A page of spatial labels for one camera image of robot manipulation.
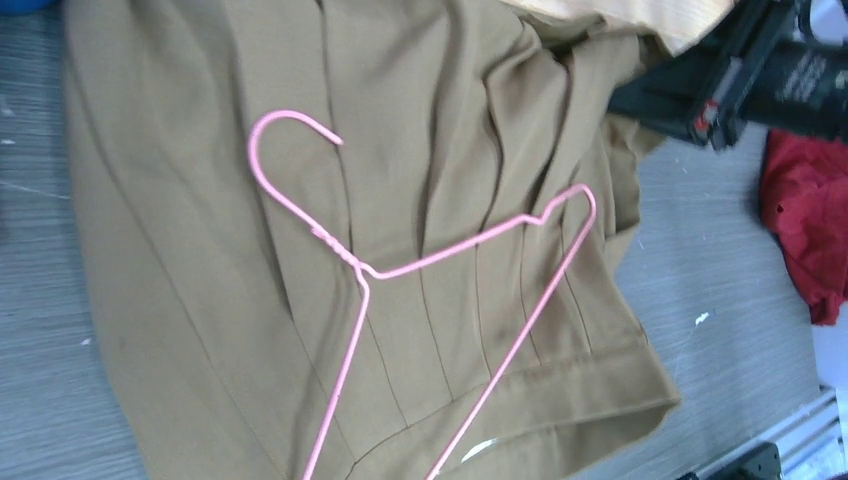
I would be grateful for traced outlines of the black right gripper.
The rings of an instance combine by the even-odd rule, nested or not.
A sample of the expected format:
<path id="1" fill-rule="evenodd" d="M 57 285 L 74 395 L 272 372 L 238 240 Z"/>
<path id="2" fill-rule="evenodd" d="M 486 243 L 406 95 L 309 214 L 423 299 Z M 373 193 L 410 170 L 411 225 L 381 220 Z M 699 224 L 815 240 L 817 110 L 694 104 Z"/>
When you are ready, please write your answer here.
<path id="1" fill-rule="evenodd" d="M 715 150 L 750 123 L 845 143 L 847 41 L 817 36 L 812 10 L 810 1 L 739 1 L 701 46 L 616 88 L 608 111 Z"/>

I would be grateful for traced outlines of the tan garment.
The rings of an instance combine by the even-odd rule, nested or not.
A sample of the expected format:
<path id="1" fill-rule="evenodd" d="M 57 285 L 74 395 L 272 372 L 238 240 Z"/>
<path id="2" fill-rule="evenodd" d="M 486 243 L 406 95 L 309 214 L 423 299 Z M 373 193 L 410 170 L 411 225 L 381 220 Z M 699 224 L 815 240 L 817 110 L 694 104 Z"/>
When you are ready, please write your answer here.
<path id="1" fill-rule="evenodd" d="M 562 479 L 680 394 L 614 274 L 649 36 L 497 1 L 67 1 L 102 360 L 153 479 Z M 440 454 L 450 457 L 440 461 Z"/>

